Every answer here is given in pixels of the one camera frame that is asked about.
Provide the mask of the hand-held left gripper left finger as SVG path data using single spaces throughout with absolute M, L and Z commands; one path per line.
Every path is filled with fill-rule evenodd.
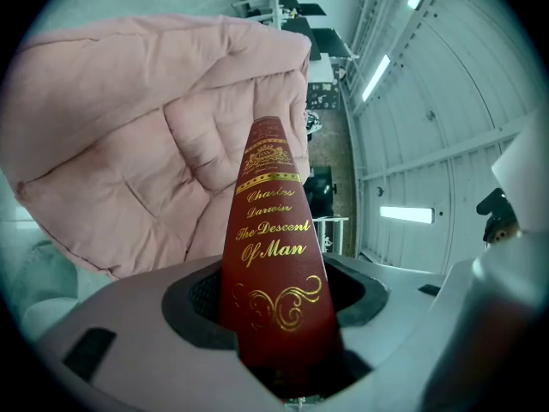
M 64 388 L 92 412 L 288 412 L 233 350 L 198 348 L 165 321 L 169 285 L 219 262 L 205 257 L 134 275 L 102 288 L 51 327 L 36 349 Z M 66 363 L 91 330 L 114 337 L 85 380 Z

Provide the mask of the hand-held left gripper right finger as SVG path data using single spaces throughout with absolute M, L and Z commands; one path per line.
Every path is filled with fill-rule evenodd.
M 329 395 L 309 412 L 418 412 L 435 355 L 413 332 L 444 278 L 327 254 L 343 355 Z

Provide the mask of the red gold-embossed book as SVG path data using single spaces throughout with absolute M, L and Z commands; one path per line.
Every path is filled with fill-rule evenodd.
M 282 122 L 256 120 L 238 173 L 218 321 L 277 397 L 308 397 L 339 354 L 338 326 L 304 187 Z

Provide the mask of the pink upholstered armchair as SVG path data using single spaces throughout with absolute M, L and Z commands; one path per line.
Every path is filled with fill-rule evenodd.
M 124 278 L 222 253 L 250 127 L 279 118 L 309 173 L 311 43 L 225 16 L 43 33 L 0 93 L 0 169 L 73 264 Z

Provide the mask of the black laptop with stickers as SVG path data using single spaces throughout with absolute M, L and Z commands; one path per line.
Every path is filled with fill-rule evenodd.
M 339 82 L 309 83 L 306 96 L 308 110 L 339 110 L 341 91 Z

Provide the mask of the black wall television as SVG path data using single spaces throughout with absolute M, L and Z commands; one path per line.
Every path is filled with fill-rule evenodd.
M 331 167 L 312 167 L 304 190 L 314 219 L 334 215 Z

